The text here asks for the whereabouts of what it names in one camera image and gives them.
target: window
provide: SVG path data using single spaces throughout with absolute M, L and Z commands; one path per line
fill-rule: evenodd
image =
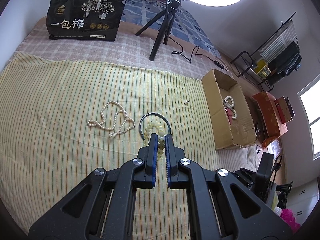
M 298 93 L 307 115 L 314 159 L 320 157 L 320 75 Z

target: checkered bedsheet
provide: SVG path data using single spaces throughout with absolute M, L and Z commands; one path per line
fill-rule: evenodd
M 50 40 L 45 24 L 41 19 L 32 32 L 17 48 L 17 52 L 26 52 L 49 60 L 92 60 L 113 62 L 115 64 L 148 69 L 164 70 L 186 77 L 201 79 L 209 70 L 219 69 L 227 75 L 230 72 L 218 68 L 209 59 L 193 56 L 190 64 L 181 55 L 172 55 L 174 47 L 161 44 L 154 61 L 149 56 L 154 40 L 118 32 L 114 42 L 84 40 Z

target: pink fabric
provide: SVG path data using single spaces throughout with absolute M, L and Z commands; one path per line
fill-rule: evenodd
M 280 217 L 291 227 L 293 233 L 297 232 L 301 227 L 300 224 L 296 223 L 291 209 L 283 209 Z

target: pearl necklace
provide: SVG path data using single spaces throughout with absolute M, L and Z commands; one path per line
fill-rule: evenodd
M 161 155 L 164 154 L 164 148 L 165 148 L 165 130 L 163 129 L 163 126 L 158 121 L 151 121 L 147 124 L 147 127 L 145 129 L 145 132 L 143 134 L 143 145 L 148 146 L 149 145 L 149 138 L 151 135 L 152 128 L 155 127 L 157 129 L 158 137 L 158 156 L 157 159 L 160 160 Z
M 109 104 L 115 104 L 115 105 L 117 105 L 117 106 L 119 106 L 119 107 L 121 108 L 121 110 L 118 110 L 118 111 L 115 113 L 115 118 L 114 118 L 114 122 L 113 122 L 113 127 L 112 127 L 112 128 L 108 128 L 108 127 L 103 127 L 103 126 L 102 126 L 102 125 L 106 122 L 106 118 L 105 118 L 105 116 L 104 116 L 104 114 L 103 114 L 103 111 L 107 108 L 107 106 L 108 106 Z M 101 109 L 101 111 L 100 111 L 100 115 L 101 115 L 101 118 L 102 118 L 102 121 L 101 121 L 101 122 L 98 122 L 97 120 L 89 120 L 89 121 L 87 122 L 87 125 L 88 125 L 89 127 L 98 126 L 98 127 L 100 127 L 101 129 L 109 130 L 109 131 L 116 130 L 116 120 L 117 120 L 117 115 L 118 115 L 119 113 L 122 113 L 122 114 L 124 115 L 124 121 L 122 122 L 122 124 L 120 125 L 120 127 L 118 128 L 118 130 L 117 130 L 116 132 L 112 132 L 112 133 L 109 134 L 109 137 L 115 137 L 117 134 L 124 134 L 125 132 L 127 132 L 127 131 L 129 131 L 129 130 L 131 130 L 131 129 L 133 129 L 133 128 L 136 127 L 136 122 L 135 122 L 131 117 L 128 116 L 128 113 L 127 113 L 127 111 L 124 110 L 123 106 L 121 106 L 121 104 L 119 104 L 118 102 L 113 101 L 113 100 L 108 101 L 108 102 L 103 106 L 103 108 Z M 127 120 L 133 122 L 133 125 L 130 126 L 130 127 L 128 127 L 128 128 L 126 128 L 126 129 L 124 129 L 123 131 L 121 131 L 121 128 L 124 126 L 124 124 L 125 124 L 125 122 L 126 122 Z
M 227 96 L 227 97 L 223 100 L 223 104 L 224 104 L 224 106 L 225 106 L 226 108 L 229 108 L 229 109 L 234 113 L 234 115 L 232 116 L 232 119 L 233 119 L 233 120 L 237 119 L 237 112 L 234 110 L 235 102 L 234 102 L 233 98 L 232 98 L 231 96 Z

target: pink item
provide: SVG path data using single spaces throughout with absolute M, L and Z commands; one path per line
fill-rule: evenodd
M 293 233 L 297 232 L 301 227 L 300 224 L 296 223 L 291 209 L 283 209 L 280 217 L 291 227 Z
M 231 125 L 231 124 L 232 124 L 232 115 L 233 115 L 233 112 L 232 112 L 229 108 L 225 108 L 224 110 L 226 111 L 226 114 L 227 114 L 229 123 L 230 123 L 230 125 Z

